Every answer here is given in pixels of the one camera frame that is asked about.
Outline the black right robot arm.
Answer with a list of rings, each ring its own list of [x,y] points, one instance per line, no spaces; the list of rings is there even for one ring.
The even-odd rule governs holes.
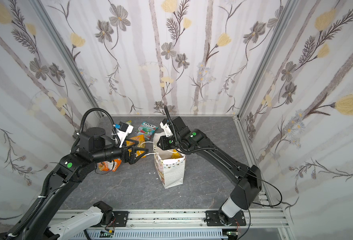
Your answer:
[[[190,130],[181,117],[171,118],[167,106],[163,106],[166,118],[160,126],[165,136],[157,146],[163,151],[175,149],[185,155],[197,154],[204,158],[235,186],[228,199],[218,210],[222,224],[229,225],[241,210],[248,210],[262,190],[260,169],[235,160],[217,147],[211,139],[198,129]]]

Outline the orange snack packet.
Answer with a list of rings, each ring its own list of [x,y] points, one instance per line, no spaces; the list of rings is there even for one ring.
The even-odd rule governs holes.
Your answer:
[[[126,146],[129,147],[135,144],[135,147],[145,149],[144,142],[145,142],[144,135],[134,136],[126,139]],[[138,157],[139,155],[142,155],[142,154],[145,154],[145,151],[135,150],[135,157]]]

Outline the patterned white paper bag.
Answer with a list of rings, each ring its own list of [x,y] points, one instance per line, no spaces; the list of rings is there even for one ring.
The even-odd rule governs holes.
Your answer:
[[[183,184],[185,174],[186,155],[180,159],[171,159],[172,153],[179,153],[176,150],[163,151],[156,146],[160,136],[165,136],[165,133],[154,134],[152,141],[146,141],[150,143],[152,147],[151,153],[145,155],[145,157],[154,157],[154,165],[159,175],[159,178],[165,189],[175,187]]]

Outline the teal Fox's candy bag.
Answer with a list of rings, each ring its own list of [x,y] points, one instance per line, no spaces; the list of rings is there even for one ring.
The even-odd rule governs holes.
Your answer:
[[[143,135],[144,139],[149,141],[157,129],[158,127],[156,125],[142,122],[136,130],[135,136]]]

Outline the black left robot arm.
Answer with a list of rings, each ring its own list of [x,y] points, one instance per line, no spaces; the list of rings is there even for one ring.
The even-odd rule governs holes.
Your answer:
[[[87,116],[92,112],[106,114],[111,123],[112,137],[108,137],[102,128],[84,128]],[[119,159],[132,165],[148,154],[148,150],[139,147],[135,140],[131,146],[126,146],[128,128],[129,125],[124,123],[115,124],[106,110],[87,110],[70,153],[61,158],[46,176],[41,193],[24,216],[11,230],[0,233],[0,240],[69,240],[89,227],[114,225],[116,217],[112,207],[103,201],[62,224],[54,226],[50,222],[67,197],[97,169],[99,163]]]

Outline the orange rainbow candy packet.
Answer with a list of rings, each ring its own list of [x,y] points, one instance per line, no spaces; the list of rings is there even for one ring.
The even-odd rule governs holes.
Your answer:
[[[101,162],[101,163],[98,163],[98,169],[102,172],[115,172],[121,163],[122,161],[120,159],[115,159],[111,162],[109,161]]]

